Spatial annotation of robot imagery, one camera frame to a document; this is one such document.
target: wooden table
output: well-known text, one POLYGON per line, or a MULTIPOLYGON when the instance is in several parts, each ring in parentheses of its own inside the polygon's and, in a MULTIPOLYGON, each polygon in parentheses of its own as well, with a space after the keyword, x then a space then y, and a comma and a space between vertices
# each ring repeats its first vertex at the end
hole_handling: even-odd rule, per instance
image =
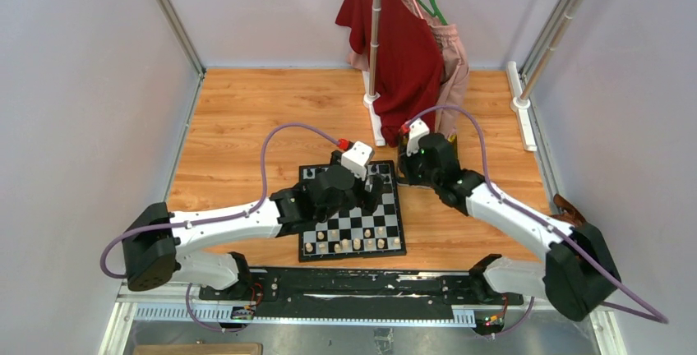
MULTIPOLYGON (((255 201, 261 194, 259 153, 274 127, 305 122, 335 138, 372 143, 362 106, 362 76, 354 70, 210 70, 192 119, 169 197, 170 210, 209 210, 255 201)), ((548 213, 534 155, 523 150, 503 71, 473 71, 464 107, 479 121, 492 180, 510 195, 548 213)), ((482 171, 477 133, 460 116, 459 158, 482 171)), ((270 143, 270 193, 298 181, 298 165, 323 164, 333 145, 290 128, 270 143)), ((375 159, 394 159, 389 147, 375 159)), ((433 191, 399 188, 406 256, 298 262, 298 237, 253 239, 212 248, 241 252, 250 265, 466 270, 489 253, 534 260, 531 252, 492 226, 444 206, 433 191)))

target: red shirt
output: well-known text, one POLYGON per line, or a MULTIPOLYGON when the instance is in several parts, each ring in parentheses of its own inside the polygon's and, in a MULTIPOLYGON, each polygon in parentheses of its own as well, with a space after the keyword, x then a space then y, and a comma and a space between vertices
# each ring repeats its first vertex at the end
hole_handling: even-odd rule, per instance
MULTIPOLYGON (((414 115, 436 104, 443 57, 431 28, 401 0, 382 0, 378 30, 376 92, 373 104, 382 122, 382 136, 397 145, 399 128, 414 115)), ((344 0, 336 24, 351 28, 353 51, 370 50, 372 0, 344 0)), ((422 117, 433 130, 435 113, 422 117)))

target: pink pants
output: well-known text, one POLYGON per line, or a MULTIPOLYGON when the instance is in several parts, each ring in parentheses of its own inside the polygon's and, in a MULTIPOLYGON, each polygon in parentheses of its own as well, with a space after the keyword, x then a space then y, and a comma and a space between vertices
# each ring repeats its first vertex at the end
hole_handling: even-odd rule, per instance
MULTIPOLYGON (((414 14, 418 15, 416 7, 411 0, 402 0, 404 5, 414 14)), ((442 25, 438 18, 422 11, 424 20, 431 27, 433 37, 443 53, 445 67, 441 78, 441 90, 436 104, 453 104, 461 106, 464 94, 469 82, 469 63, 467 53, 464 51, 455 25, 442 25)), ((351 51, 348 53, 348 63, 352 67, 368 71, 368 53, 358 55, 351 51)), ((436 112, 436 131, 450 137, 457 132, 456 122, 458 112, 453 110, 438 110, 436 112)))

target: white wall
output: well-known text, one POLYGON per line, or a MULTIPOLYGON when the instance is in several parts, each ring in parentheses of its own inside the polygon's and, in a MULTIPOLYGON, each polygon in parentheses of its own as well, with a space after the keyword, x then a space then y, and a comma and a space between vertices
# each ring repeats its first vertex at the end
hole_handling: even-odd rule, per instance
POLYGON ((195 88, 155 0, 0 0, 2 353, 97 352, 195 88))
MULTIPOLYGON (((343 0, 172 0, 207 66, 345 66, 343 0)), ((557 0, 437 0, 474 67, 522 62, 557 0)))
POLYGON ((586 0, 533 92, 562 191, 671 319, 619 316, 630 354, 697 348, 696 25, 694 0, 586 0))

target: white corner bracket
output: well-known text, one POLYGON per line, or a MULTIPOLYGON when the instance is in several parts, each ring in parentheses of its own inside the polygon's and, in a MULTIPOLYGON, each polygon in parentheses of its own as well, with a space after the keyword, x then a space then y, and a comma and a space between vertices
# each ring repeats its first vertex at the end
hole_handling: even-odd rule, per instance
POLYGON ((375 139, 375 146, 383 147, 386 143, 385 137, 382 136, 382 132, 380 131, 382 122, 380 121, 380 117, 375 114, 375 109, 372 107, 373 102, 380 98, 380 95, 376 92, 374 96, 370 96, 368 93, 370 90, 370 72, 368 71, 363 72, 363 84, 366 86, 366 94, 363 96, 363 105, 366 106, 370 114, 372 136, 375 139))
POLYGON ((508 76, 508 85, 512 97, 510 109, 513 110, 518 117, 518 127, 520 128, 520 137, 523 139, 523 148, 526 151, 537 151, 538 145, 535 142, 533 125, 530 123, 530 115, 528 114, 530 100, 522 100, 520 98, 523 94, 523 86, 520 84, 518 65, 513 61, 508 62, 505 73, 508 76))

